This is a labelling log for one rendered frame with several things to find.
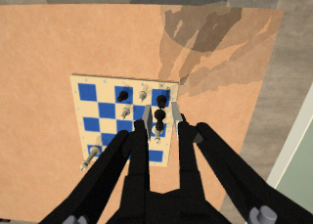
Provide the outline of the blue and cream chessboard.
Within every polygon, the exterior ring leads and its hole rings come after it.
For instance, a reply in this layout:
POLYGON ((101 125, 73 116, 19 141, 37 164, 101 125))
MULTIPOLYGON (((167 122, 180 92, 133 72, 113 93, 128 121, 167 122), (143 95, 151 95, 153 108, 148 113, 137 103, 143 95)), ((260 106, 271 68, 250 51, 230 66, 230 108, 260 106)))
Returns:
POLYGON ((163 131, 159 134, 160 145, 154 145, 155 134, 152 131, 149 144, 149 165, 167 167, 173 118, 171 102, 176 102, 178 83, 148 80, 70 75, 77 124, 84 160, 90 155, 93 146, 101 152, 92 158, 96 161, 113 137, 120 130, 134 131, 135 120, 142 118, 145 106, 151 104, 153 125, 157 106, 157 97, 165 96, 166 104, 163 131), (121 91, 128 93, 128 98, 119 102, 121 91), (147 94, 146 100, 138 102, 139 92, 147 94), (130 115, 121 120, 122 109, 129 109, 130 115))

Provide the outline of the white pawn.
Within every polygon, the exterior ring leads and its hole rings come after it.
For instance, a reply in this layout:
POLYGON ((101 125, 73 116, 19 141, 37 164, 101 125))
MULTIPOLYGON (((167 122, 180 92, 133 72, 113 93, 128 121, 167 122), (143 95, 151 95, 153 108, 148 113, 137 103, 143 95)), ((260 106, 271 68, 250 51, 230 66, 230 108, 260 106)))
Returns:
POLYGON ((121 115, 120 115, 120 119, 121 120, 123 120, 123 119, 125 119, 127 116, 129 116, 130 115, 130 110, 129 109, 127 109, 127 108, 125 108, 125 109, 122 109, 122 111, 121 111, 121 115))
POLYGON ((142 103, 144 100, 146 100, 147 94, 145 92, 139 92, 138 94, 138 102, 142 103))

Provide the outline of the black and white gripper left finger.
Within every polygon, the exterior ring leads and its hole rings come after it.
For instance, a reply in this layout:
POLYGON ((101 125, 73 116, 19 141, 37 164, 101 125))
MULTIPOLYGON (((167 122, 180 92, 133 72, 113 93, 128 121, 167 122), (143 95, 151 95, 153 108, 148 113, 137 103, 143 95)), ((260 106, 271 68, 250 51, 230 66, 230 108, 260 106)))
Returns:
POLYGON ((97 224, 129 157, 114 224, 146 224, 146 191, 151 190, 151 104, 133 124, 134 131, 117 132, 69 196, 38 224, 97 224))

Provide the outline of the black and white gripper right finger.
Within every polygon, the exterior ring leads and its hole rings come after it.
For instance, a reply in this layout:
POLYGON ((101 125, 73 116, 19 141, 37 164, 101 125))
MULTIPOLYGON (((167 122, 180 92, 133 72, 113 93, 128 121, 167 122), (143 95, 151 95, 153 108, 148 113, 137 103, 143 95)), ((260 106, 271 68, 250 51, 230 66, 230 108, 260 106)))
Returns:
POLYGON ((313 214, 268 185, 207 123, 171 102, 179 145, 180 224, 211 224, 194 144, 247 224, 313 224, 313 214), (192 139, 193 138, 193 139, 192 139))

